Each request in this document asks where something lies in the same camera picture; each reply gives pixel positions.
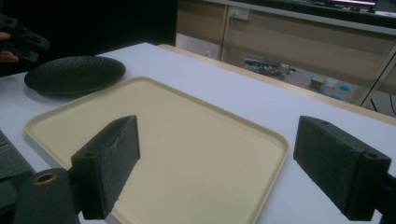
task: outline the beige tray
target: beige tray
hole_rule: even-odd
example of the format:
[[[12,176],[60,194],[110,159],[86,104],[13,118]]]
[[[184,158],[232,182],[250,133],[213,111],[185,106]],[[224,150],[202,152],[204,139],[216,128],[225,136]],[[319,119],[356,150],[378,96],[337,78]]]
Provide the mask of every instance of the beige tray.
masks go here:
[[[31,119],[25,131],[64,168],[110,121],[137,115],[141,160],[121,223],[255,223],[289,151],[278,133],[139,77]]]

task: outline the cable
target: cable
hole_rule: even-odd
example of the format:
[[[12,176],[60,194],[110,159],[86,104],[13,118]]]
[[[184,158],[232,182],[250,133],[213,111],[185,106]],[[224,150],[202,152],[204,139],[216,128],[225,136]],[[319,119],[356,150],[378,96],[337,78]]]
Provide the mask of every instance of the cable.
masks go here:
[[[390,99],[390,106],[392,107],[393,113],[396,115],[396,111],[395,108],[393,107],[393,101],[392,101],[392,95],[389,95],[389,99]]]
[[[372,106],[373,106],[373,108],[374,108],[375,112],[378,112],[378,110],[376,109],[376,106],[375,106],[375,104],[374,104],[374,101],[373,101],[373,99],[371,99],[371,100],[370,100],[370,102],[372,103]]]

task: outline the human hand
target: human hand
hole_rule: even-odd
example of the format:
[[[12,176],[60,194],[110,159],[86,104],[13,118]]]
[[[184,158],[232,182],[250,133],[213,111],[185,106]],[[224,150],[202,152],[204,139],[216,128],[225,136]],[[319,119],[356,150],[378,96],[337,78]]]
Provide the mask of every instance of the human hand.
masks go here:
[[[11,38],[8,33],[0,32],[0,41],[5,41]],[[20,59],[13,53],[0,49],[0,63],[17,63]]]

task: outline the black cable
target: black cable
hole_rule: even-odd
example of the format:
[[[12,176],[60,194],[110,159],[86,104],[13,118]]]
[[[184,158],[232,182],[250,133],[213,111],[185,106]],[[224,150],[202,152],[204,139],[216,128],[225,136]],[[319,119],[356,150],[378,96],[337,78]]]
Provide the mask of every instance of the black cable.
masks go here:
[[[373,108],[374,108],[375,112],[378,112],[378,110],[376,109],[376,106],[375,106],[375,104],[374,104],[374,101],[373,101],[373,99],[371,99],[371,100],[370,100],[370,102],[372,103],[372,106],[373,106]]]
[[[392,95],[389,95],[389,99],[390,99],[390,106],[392,107],[393,113],[396,115],[396,111],[395,108],[393,107],[393,101],[392,101]]]

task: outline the white table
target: white table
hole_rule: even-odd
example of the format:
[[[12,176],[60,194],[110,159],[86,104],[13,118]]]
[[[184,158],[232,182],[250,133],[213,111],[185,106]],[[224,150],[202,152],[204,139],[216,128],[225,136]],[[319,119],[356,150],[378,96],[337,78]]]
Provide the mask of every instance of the white table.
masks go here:
[[[172,47],[140,44],[103,56],[125,64],[123,79],[151,77],[272,129],[289,141],[290,154],[258,223],[350,223],[292,158],[301,115],[325,119],[396,160],[396,120],[390,117]],[[24,75],[0,77],[0,128],[33,168],[41,171],[50,166],[28,144],[23,126],[72,99],[38,94],[25,86]],[[394,164],[389,172],[396,175]],[[372,223],[380,217],[376,212]]]

